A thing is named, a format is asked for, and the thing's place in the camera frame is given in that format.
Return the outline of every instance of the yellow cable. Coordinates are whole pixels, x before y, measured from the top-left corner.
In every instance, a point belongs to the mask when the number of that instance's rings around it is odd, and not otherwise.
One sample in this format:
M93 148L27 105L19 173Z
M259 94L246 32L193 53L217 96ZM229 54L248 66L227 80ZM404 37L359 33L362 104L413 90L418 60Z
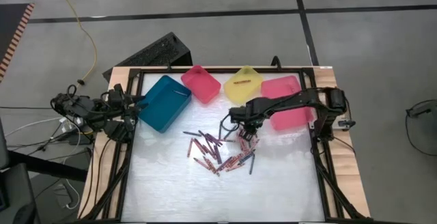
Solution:
M79 28L81 28L81 30L88 36L88 38L91 40L91 43L93 44L94 47L94 63L93 66L88 70L87 74L85 74L85 76L82 77L82 81L85 81L85 79L88 77L89 73L91 73L91 71L94 69L94 67L97 64L97 48L96 48L96 44L94 43L93 38L90 36L90 34L82 27L81 21L79 20L79 16L77 16L76 10L73 8L73 5L70 3L69 0L66 0L68 5L70 6L71 10L74 13L74 16L76 17L77 20L77 24L79 25Z

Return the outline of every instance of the plastic bin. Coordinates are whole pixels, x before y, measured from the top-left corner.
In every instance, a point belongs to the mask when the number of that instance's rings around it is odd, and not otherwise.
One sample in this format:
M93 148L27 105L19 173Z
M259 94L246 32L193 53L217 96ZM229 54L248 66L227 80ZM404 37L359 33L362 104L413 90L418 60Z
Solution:
M244 104L259 90L262 76L252 67L245 66L233 75L225 84L226 96L236 104Z
M164 133L190 101L191 91L165 75L145 95L142 103L148 106L140 112L139 118Z
M300 90L298 79L295 76L268 80L261 84L261 95L267 98L287 96ZM313 115L309 107L277 112L270 117L270 123L275 130L302 126L312 120Z
M181 76L183 84L204 104L220 92L221 84L201 66L194 66Z

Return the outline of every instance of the floor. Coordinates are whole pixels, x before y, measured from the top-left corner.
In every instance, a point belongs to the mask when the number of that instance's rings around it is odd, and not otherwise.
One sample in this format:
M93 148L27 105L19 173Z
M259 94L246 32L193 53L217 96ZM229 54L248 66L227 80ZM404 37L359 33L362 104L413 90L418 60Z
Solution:
M33 19L73 17L64 0L0 0L29 2L36 3ZM288 10L251 16L100 18L83 23L96 41L98 65L81 93L96 96L105 91L107 82L100 75L102 72L170 31L189 47L194 64L267 65L278 55L283 65L308 66L318 61L321 66L334 66L337 82L346 91L357 122L351 134L372 217L437 222L437 158L414 150L404 125L405 109L433 98L437 92L437 7L310 13L318 8L436 5L437 0L302 0L306 14L290 12L302 9L297 0L71 2L83 17ZM307 19L309 28L302 28L301 19ZM308 29L314 48L309 44ZM52 97L64 92L89 69L92 60L91 44L76 23L30 23L0 85L0 105L47 107ZM57 117L52 111L1 110L0 115L6 132L29 122ZM437 153L430 122L411 121L412 139L418 146ZM56 122L49 122L24 129L8 137L8 142L13 145L42 141L55 127ZM65 144L54 145L34 155L50 158L68 154L71 149Z

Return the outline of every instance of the blue bin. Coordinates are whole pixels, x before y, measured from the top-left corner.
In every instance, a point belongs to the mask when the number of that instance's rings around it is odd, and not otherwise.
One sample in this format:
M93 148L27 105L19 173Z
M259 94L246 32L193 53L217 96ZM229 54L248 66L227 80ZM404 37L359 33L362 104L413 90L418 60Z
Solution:
M191 91L164 75L142 100L141 103L148 103L148 106L140 112L139 118L164 133L190 101Z

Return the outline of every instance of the black stand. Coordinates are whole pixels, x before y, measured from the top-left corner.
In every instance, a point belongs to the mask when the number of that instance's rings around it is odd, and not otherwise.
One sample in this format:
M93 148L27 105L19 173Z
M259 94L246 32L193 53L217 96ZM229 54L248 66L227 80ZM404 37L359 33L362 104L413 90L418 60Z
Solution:
M85 182L88 171L54 163L47 160L42 160L32 156L24 155L18 152L8 152L9 164L8 167L13 167L17 164L24 163L29 171L48 174L58 178L66 178Z

